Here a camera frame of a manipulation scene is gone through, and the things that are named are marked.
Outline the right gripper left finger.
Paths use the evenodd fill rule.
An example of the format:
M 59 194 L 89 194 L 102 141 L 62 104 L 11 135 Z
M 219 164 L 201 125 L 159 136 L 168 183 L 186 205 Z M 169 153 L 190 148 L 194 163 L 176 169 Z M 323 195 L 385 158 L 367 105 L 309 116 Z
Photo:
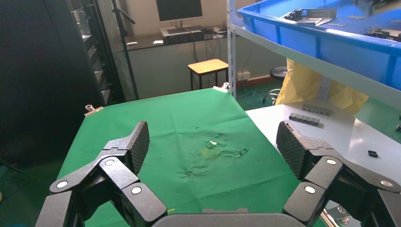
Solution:
M 107 142 L 92 162 L 51 184 L 36 226 L 83 227 L 107 202 L 131 227 L 154 225 L 167 208 L 138 177 L 149 143 L 145 121 L 128 136 Z

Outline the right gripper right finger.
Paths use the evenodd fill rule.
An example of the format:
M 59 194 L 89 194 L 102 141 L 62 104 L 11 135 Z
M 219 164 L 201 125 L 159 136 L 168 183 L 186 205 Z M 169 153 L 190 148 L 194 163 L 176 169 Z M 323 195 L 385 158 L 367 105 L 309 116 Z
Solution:
M 277 148 L 300 184 L 283 213 L 312 226 L 329 201 L 341 205 L 364 227 L 401 224 L 401 187 L 394 180 L 348 161 L 326 141 L 279 123 Z

